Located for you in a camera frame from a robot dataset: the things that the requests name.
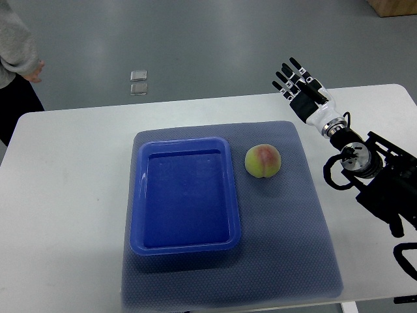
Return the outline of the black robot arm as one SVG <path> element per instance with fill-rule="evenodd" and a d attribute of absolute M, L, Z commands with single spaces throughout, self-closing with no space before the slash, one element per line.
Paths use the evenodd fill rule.
<path fill-rule="evenodd" d="M 416 157 L 374 132 L 363 140 L 350 128 L 350 113 L 325 124 L 323 134 L 339 151 L 323 167 L 326 183 L 336 190 L 359 190 L 356 201 L 404 236 L 401 219 L 416 226 Z"/>

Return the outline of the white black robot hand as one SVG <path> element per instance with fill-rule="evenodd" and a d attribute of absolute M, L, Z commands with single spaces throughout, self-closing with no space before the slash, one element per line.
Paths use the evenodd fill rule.
<path fill-rule="evenodd" d="M 321 82 L 291 57 L 276 72 L 272 85 L 289 102 L 290 108 L 305 124 L 319 132 L 329 129 L 342 115 L 336 111 L 336 102 Z"/>

